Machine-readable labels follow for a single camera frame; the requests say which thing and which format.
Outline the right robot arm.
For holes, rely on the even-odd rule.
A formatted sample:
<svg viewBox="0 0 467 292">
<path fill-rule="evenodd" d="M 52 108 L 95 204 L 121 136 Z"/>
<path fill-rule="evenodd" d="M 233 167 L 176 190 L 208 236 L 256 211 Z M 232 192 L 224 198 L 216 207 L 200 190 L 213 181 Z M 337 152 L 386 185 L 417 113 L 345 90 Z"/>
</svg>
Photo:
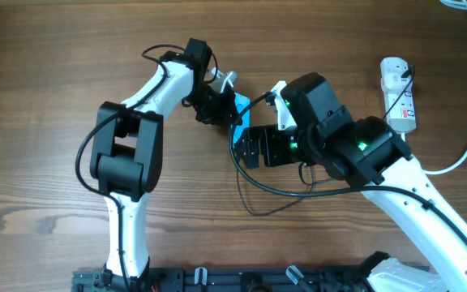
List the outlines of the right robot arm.
<svg viewBox="0 0 467 292">
<path fill-rule="evenodd" d="M 451 291 L 467 291 L 467 223 L 431 184 L 407 143 L 382 119 L 354 121 L 329 82 L 312 72 L 264 98 L 281 99 L 294 125 L 278 133 L 286 162 L 321 165 L 343 189 L 383 210 L 429 260 Z"/>
</svg>

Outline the blue-screen Galaxy smartphone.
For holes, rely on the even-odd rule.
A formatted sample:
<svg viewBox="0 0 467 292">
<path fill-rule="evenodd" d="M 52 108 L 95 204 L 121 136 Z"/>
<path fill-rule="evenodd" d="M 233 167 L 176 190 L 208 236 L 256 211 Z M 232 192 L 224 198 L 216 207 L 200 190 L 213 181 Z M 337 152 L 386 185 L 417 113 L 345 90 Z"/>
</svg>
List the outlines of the blue-screen Galaxy smartphone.
<svg viewBox="0 0 467 292">
<path fill-rule="evenodd" d="M 250 104 L 250 99 L 248 97 L 245 97 L 239 93 L 234 94 L 234 113 L 235 114 L 240 114 L 249 104 Z M 248 110 L 247 112 L 244 113 L 244 115 L 241 118 L 240 123 L 236 126 L 234 132 L 233 132 L 233 138 L 232 142 L 229 143 L 229 146 L 234 149 L 235 145 L 238 142 L 242 142 L 245 139 L 245 134 L 244 131 L 250 127 L 251 124 L 251 112 Z"/>
</svg>

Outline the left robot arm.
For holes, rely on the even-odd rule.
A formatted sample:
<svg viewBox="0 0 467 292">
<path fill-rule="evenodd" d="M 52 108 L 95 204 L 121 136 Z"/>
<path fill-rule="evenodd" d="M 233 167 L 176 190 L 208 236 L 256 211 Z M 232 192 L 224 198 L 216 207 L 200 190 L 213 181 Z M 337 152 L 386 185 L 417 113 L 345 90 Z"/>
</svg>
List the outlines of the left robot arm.
<svg viewBox="0 0 467 292">
<path fill-rule="evenodd" d="M 146 204 L 161 176 L 164 122 L 177 105 L 206 125 L 228 126 L 238 116 L 228 77 L 206 41 L 167 45 L 152 78 L 120 103 L 103 103 L 82 145 L 92 147 L 89 171 L 109 212 L 110 250 L 103 284 L 114 291 L 148 289 Z"/>
</svg>

